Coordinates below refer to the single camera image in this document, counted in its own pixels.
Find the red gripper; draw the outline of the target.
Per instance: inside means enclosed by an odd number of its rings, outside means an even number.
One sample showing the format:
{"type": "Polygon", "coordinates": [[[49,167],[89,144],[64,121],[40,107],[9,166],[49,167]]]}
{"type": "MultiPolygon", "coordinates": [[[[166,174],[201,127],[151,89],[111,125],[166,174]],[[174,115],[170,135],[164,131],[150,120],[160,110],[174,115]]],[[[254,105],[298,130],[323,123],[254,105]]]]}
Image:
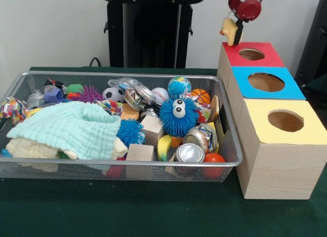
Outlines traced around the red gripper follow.
{"type": "Polygon", "coordinates": [[[243,21],[255,20],[262,9],[262,0],[228,0],[228,5],[235,17],[238,18],[236,26],[238,27],[234,45],[238,45],[241,42],[243,33],[243,21]]]}

